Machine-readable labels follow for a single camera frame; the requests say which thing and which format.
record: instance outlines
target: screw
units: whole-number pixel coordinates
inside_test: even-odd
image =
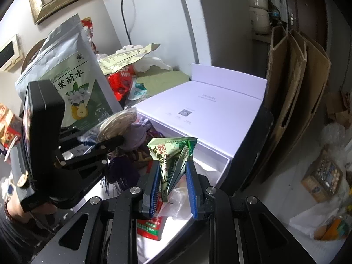
[[[139,187],[133,187],[133,188],[130,189],[130,192],[131,192],[132,195],[135,195],[135,194],[140,192],[140,188]]]
[[[216,188],[214,188],[214,187],[207,187],[207,193],[208,194],[214,194],[214,193],[216,193]]]
[[[258,201],[257,198],[254,197],[254,196],[247,197],[247,202],[250,203],[250,204],[256,204],[257,201]]]
[[[94,205],[94,204],[98,204],[100,202],[100,198],[98,198],[97,196],[92,197],[89,200],[90,204]]]

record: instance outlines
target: qr code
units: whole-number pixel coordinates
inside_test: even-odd
[[[189,114],[191,114],[191,111],[188,111],[186,109],[183,109],[181,112],[179,112],[178,114],[182,115],[182,116],[188,116]]]

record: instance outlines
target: open box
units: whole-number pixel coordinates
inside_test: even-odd
[[[192,81],[159,93],[137,105],[139,116],[148,118],[166,137],[197,137],[194,162],[211,185],[220,187],[263,102],[266,80],[245,73],[192,65]],[[139,260],[153,259],[180,237],[188,220],[169,217],[161,240],[139,237]]]

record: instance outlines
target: gold frame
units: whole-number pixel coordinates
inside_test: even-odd
[[[52,0],[43,4],[43,0],[29,0],[34,24],[40,24],[46,18],[77,0]]]

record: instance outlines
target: green label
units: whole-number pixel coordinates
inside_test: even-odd
[[[76,52],[40,78],[49,79],[65,101],[62,127],[88,130],[113,113],[90,70],[88,57]]]

